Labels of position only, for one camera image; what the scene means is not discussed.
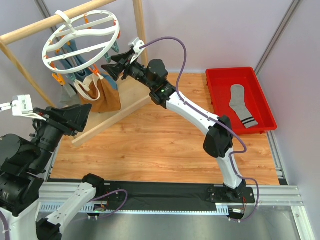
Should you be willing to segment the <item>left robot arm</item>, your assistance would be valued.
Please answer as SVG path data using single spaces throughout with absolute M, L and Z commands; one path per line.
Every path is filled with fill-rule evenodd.
M 87 174 L 72 196 L 54 213 L 37 220 L 41 174 L 63 136 L 84 131 L 91 104 L 65 108 L 12 106 L 18 116 L 32 119 L 30 140 L 16 134 L 0 138 L 0 219 L 6 240 L 60 240 L 71 220 L 105 190 L 103 178 Z

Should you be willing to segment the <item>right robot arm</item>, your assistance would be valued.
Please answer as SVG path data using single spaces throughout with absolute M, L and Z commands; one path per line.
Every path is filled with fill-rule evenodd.
M 217 160 L 223 176 L 223 189 L 215 196 L 237 200 L 243 197 L 246 181 L 242 179 L 235 166 L 233 152 L 233 134 L 231 121 L 227 116 L 219 117 L 206 112 L 189 101 L 177 87 L 168 81 L 168 71 L 160 59 L 151 60 L 147 66 L 133 59 L 134 53 L 128 51 L 112 56 L 112 64 L 102 65 L 112 79 L 125 80 L 131 77 L 150 90 L 151 100 L 158 106 L 182 116 L 196 126 L 205 136 L 203 149 Z

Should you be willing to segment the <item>white round clip hanger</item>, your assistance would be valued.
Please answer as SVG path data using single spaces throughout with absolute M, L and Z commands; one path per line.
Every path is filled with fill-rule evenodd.
M 58 10 L 55 13 L 63 19 L 63 23 L 49 37 L 42 50 L 44 65 L 55 74 L 61 74 L 74 82 L 74 72 L 89 68 L 93 73 L 99 70 L 95 64 L 105 58 L 110 50 L 117 49 L 117 39 L 120 36 L 120 23 L 116 15 L 107 10 L 92 10 L 74 18 L 69 18 Z M 77 51 L 67 53 L 63 46 L 75 40 Z M 74 59 L 71 60 L 73 68 L 65 69 L 60 60 L 81 55 L 87 63 L 76 67 Z

